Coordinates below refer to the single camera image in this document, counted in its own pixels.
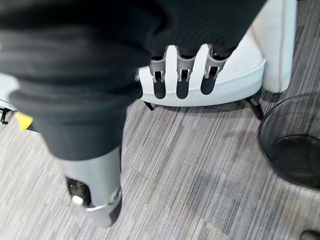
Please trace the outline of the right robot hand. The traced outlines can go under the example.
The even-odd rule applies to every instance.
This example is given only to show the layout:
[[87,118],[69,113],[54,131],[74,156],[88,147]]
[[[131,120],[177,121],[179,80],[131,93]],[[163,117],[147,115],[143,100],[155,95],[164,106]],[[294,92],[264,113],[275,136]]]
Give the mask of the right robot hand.
[[137,71],[175,45],[228,57],[263,0],[3,0],[0,71],[9,100],[33,118],[77,208],[103,228],[122,208],[121,150]]

